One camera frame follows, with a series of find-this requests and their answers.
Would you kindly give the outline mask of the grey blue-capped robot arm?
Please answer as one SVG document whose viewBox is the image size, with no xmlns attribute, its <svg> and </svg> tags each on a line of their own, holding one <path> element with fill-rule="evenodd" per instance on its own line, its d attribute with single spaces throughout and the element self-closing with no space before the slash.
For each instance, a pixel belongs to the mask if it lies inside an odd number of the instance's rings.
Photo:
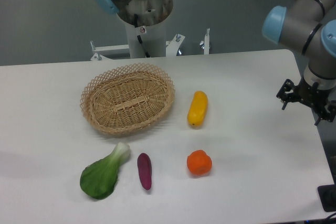
<svg viewBox="0 0 336 224">
<path fill-rule="evenodd" d="M 176 56 L 182 35 L 166 41 L 164 21 L 172 0 L 95 0 L 108 14 L 124 23 L 132 58 Z M 277 97 L 284 105 L 299 102 L 310 107 L 319 120 L 332 122 L 335 102 L 335 21 L 322 24 L 335 0 L 294 0 L 290 8 L 274 7 L 267 15 L 262 34 L 268 40 L 309 58 L 298 84 L 286 80 Z"/>
</svg>

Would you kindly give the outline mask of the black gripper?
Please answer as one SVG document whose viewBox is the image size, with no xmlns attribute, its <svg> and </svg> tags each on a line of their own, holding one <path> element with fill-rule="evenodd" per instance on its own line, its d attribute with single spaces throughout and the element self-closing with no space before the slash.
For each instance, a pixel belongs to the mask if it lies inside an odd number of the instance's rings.
<svg viewBox="0 0 336 224">
<path fill-rule="evenodd" d="M 313 108 L 318 116 L 314 125 L 321 121 L 333 122 L 335 118 L 335 104 L 328 103 L 328 97 L 332 89 L 322 90 L 317 82 L 308 84 L 304 77 L 296 86 L 290 79 L 286 79 L 278 91 L 276 97 L 282 103 L 282 110 L 285 110 L 288 103 L 297 102 L 297 95 L 302 104 Z"/>
</svg>

